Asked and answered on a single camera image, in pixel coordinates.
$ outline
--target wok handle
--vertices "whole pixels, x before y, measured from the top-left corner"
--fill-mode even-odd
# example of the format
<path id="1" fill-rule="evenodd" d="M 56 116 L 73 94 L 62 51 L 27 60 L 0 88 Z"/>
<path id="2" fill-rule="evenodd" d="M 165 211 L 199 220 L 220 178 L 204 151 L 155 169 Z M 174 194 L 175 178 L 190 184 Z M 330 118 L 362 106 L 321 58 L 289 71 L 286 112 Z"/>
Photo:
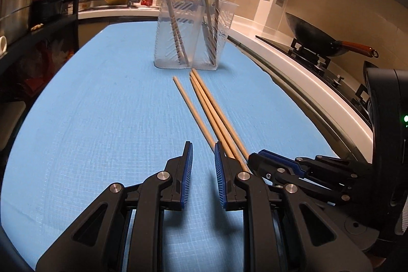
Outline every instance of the wok handle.
<path id="1" fill-rule="evenodd" d="M 370 46 L 358 44 L 358 43 L 352 43 L 352 42 L 346 42 L 346 41 L 336 41 L 342 47 L 343 49 L 353 51 L 355 53 L 360 53 L 363 56 L 367 57 L 374 57 L 378 58 L 378 52 L 374 50 Z"/>

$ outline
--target chopstick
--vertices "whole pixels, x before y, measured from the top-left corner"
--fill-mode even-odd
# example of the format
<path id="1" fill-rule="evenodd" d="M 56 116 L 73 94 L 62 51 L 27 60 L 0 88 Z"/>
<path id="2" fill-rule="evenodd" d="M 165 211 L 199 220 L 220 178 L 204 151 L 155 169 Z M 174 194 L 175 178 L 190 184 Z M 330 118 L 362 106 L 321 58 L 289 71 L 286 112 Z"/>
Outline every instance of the chopstick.
<path id="1" fill-rule="evenodd" d="M 188 57 L 187 57 L 186 49 L 184 48 L 183 40 L 181 39 L 181 34 L 178 28 L 177 20 L 175 18 L 173 3 L 171 2 L 171 0 L 166 0 L 166 1 L 169 6 L 170 23 L 171 23 L 171 29 L 173 31 L 173 37 L 174 37 L 174 43 L 176 46 L 177 57 L 180 61 L 181 55 L 183 55 L 185 64 L 188 65 Z"/>
<path id="2" fill-rule="evenodd" d="M 190 76 L 190 81 L 191 81 L 191 84 L 192 84 L 193 89 L 195 91 L 195 94 L 197 95 L 197 98 L 198 98 L 198 100 L 199 100 L 199 102 L 201 104 L 201 107 L 203 108 L 203 110 L 204 110 L 204 112 L 205 112 L 205 114 L 206 114 L 206 116 L 207 116 L 207 118 L 208 118 L 208 120 L 209 120 L 209 122 L 211 124 L 211 127 L 213 128 L 213 130 L 215 132 L 215 135 L 217 136 L 218 140 L 220 140 L 221 143 L 222 143 L 222 146 L 223 146 L 223 148 L 225 150 L 226 155 L 228 157 L 230 157 L 230 158 L 234 158 L 234 155 L 232 154 L 232 151 L 229 148 L 229 145 L 227 144 L 227 141 L 225 140 L 224 136 L 222 135 L 221 130 L 219 129 L 215 119 L 213 118 L 213 115 L 211 114 L 211 111 L 209 110 L 209 108 L 207 107 L 207 105 L 206 105 L 206 103 L 204 101 L 204 97 L 201 95 L 201 92 L 200 92 L 200 90 L 198 88 L 198 84 L 196 83 L 196 81 L 194 81 L 192 76 Z"/>
<path id="3" fill-rule="evenodd" d="M 213 120 L 215 122 L 215 125 L 218 127 L 218 130 L 220 131 L 222 136 L 219 136 L 217 134 L 217 137 L 219 137 L 220 141 L 222 142 L 222 146 L 225 147 L 225 144 L 227 144 L 227 146 L 229 147 L 229 149 L 231 150 L 233 157 L 236 160 L 239 161 L 239 163 L 241 164 L 241 167 L 244 171 L 249 171 L 248 166 L 246 165 L 245 161 L 243 160 L 243 158 L 241 157 L 241 155 L 239 154 L 239 151 L 237 149 L 237 147 L 235 146 L 235 143 L 230 135 L 230 133 L 228 132 L 227 128 L 225 127 L 225 125 L 223 124 L 223 122 L 221 121 L 220 117 L 218 116 L 217 112 L 215 111 L 214 107 L 211 105 L 211 102 L 209 101 L 207 95 L 205 94 L 205 92 L 203 91 L 202 86 L 199 84 L 197 78 L 194 76 L 194 74 L 192 74 L 192 72 L 190 72 L 190 79 L 191 82 L 195 83 L 203 100 L 204 103 L 206 105 L 206 108 L 209 110 L 209 112 L 211 113 Z M 214 131 L 216 131 L 216 127 L 214 127 L 213 124 L 211 124 L 211 126 L 213 127 Z"/>
<path id="4" fill-rule="evenodd" d="M 227 128 L 228 132 L 230 133 L 232 139 L 234 140 L 235 144 L 237 145 L 239 151 L 242 153 L 242 156 L 244 156 L 244 158 L 248 161 L 248 157 L 249 157 L 248 151 L 246 150 L 245 146 L 243 145 L 242 141 L 240 140 L 237 132 L 234 130 L 234 127 L 232 127 L 231 123 L 228 121 L 227 117 L 225 116 L 225 114 L 221 110 L 220 106 L 218 105 L 217 101 L 214 99 L 214 97 L 212 96 L 212 94 L 208 90 L 207 86 L 205 85 L 204 81 L 202 80 L 202 78 L 200 77 L 198 72 L 195 69 L 193 69 L 192 74 L 197 79 L 197 81 L 200 84 L 200 86 L 202 87 L 205 95 L 208 97 L 208 99 L 211 102 L 213 108 L 215 109 L 218 116 L 220 117 L 220 119 L 224 123 L 224 125 Z"/>
<path id="5" fill-rule="evenodd" d="M 219 0 L 215 1 L 215 19 L 214 19 L 214 43 L 215 48 L 217 48 L 217 39 L 218 39 L 218 19 L 220 15 Z"/>
<path id="6" fill-rule="evenodd" d="M 217 54 L 217 44 L 214 43 L 214 37 L 213 37 L 213 23 L 211 22 L 211 13 L 210 13 L 210 4 L 208 3 L 208 0 L 204 0 L 205 2 L 205 11 L 206 11 L 206 15 L 207 15 L 207 29 L 209 31 L 208 33 L 208 38 L 209 38 L 209 44 L 206 43 L 207 46 L 207 50 L 209 52 L 209 56 L 210 56 L 210 61 L 212 63 L 212 65 L 215 65 L 215 61 L 216 61 L 216 54 Z"/>
<path id="7" fill-rule="evenodd" d="M 179 89 L 181 96 L 183 97 L 184 101 L 186 102 L 188 108 L 190 109 L 191 114 L 193 115 L 195 121 L 197 122 L 198 127 L 201 129 L 205 139 L 207 140 L 208 144 L 210 145 L 211 149 L 214 151 L 215 147 L 215 141 L 213 136 L 210 134 L 209 130 L 205 126 L 203 120 L 201 119 L 200 115 L 198 114 L 197 110 L 195 109 L 193 103 L 191 103 L 191 100 L 188 98 L 188 95 L 183 89 L 183 86 L 181 83 L 178 81 L 178 78 L 173 76 L 173 81 L 176 84 L 177 88 Z"/>

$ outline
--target gas stove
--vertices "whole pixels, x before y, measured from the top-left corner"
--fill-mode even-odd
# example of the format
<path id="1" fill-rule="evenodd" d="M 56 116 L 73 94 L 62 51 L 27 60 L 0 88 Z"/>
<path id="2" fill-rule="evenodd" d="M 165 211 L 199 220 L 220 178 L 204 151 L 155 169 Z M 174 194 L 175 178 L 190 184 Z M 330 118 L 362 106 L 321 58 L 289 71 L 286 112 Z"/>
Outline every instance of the gas stove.
<path id="1" fill-rule="evenodd" d="M 298 64 L 307 68 L 346 101 L 368 126 L 372 127 L 367 111 L 367 101 L 362 97 L 363 92 L 367 93 L 367 88 L 364 85 L 360 85 L 356 92 L 351 89 L 343 82 L 344 78 L 342 76 L 336 75 L 328 69 L 330 58 L 318 55 L 302 47 L 295 38 L 290 46 L 261 36 L 256 36 L 256 38 L 268 43 L 280 52 L 287 54 Z"/>

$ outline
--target blue gripper pad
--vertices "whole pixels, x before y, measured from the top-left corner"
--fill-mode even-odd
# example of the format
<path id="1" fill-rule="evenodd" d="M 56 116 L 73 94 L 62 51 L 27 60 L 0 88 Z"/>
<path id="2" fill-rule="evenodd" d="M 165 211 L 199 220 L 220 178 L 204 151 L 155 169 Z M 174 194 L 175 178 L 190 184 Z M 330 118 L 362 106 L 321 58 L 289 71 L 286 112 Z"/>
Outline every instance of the blue gripper pad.
<path id="1" fill-rule="evenodd" d="M 288 167 L 292 168 L 293 172 L 297 176 L 299 176 L 300 178 L 304 178 L 305 175 L 306 175 L 306 172 L 301 169 L 300 165 L 296 161 L 294 161 L 292 159 L 286 158 L 286 157 L 281 156 L 279 154 L 275 154 L 275 153 L 273 153 L 271 151 L 268 151 L 268 150 L 265 150 L 265 149 L 259 151 L 258 154 L 261 155 L 262 157 L 271 159 L 271 160 L 273 160 L 274 162 L 276 162 L 278 164 L 282 164 L 284 166 L 288 166 Z"/>
<path id="2" fill-rule="evenodd" d="M 220 148 L 218 143 L 215 144 L 214 150 L 214 162 L 215 162 L 215 171 L 217 172 L 217 183 L 218 183 L 218 193 L 220 195 L 220 203 L 223 209 L 227 205 L 227 196 L 226 196 L 226 182 L 224 176 L 224 170 L 222 168 Z"/>
<path id="3" fill-rule="evenodd" d="M 181 207 L 186 208 L 188 190 L 190 189 L 191 168 L 193 166 L 193 145 L 188 147 L 186 164 L 184 166 L 183 179 L 181 181 Z"/>

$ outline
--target blue tablecloth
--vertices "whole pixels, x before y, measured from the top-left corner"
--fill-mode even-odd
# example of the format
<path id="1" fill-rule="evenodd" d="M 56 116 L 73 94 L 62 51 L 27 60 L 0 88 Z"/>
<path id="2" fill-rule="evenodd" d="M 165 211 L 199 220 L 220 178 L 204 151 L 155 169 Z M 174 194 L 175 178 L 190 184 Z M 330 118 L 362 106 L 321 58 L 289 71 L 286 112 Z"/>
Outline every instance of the blue tablecloth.
<path id="1" fill-rule="evenodd" d="M 166 212 L 166 271 L 241 271 L 242 212 L 218 201 L 213 153 L 177 90 L 177 75 L 207 122 L 188 70 L 154 67 L 156 22 L 110 25 L 52 79 L 11 151 L 1 223 L 35 267 L 64 229 L 112 182 L 138 184 L 193 143 L 187 208 Z M 271 78 L 227 44 L 215 72 L 200 75 L 249 152 L 335 156 Z"/>

